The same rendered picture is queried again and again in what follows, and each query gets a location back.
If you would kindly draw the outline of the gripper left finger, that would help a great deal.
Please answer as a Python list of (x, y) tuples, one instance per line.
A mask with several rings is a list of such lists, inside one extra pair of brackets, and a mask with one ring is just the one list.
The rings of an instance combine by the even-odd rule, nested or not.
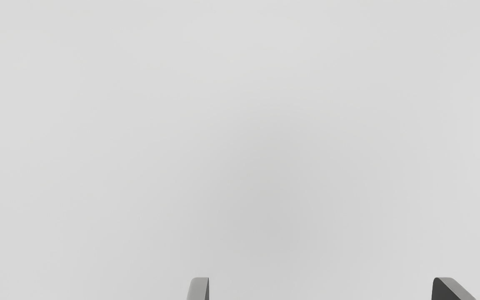
[(187, 300), (210, 300), (209, 278), (192, 278), (188, 289)]

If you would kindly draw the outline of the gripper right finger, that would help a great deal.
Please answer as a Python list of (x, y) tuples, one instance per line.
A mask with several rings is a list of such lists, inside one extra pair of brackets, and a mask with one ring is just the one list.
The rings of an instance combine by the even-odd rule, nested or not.
[(476, 300), (476, 298), (455, 279), (435, 277), (432, 284), (432, 300)]

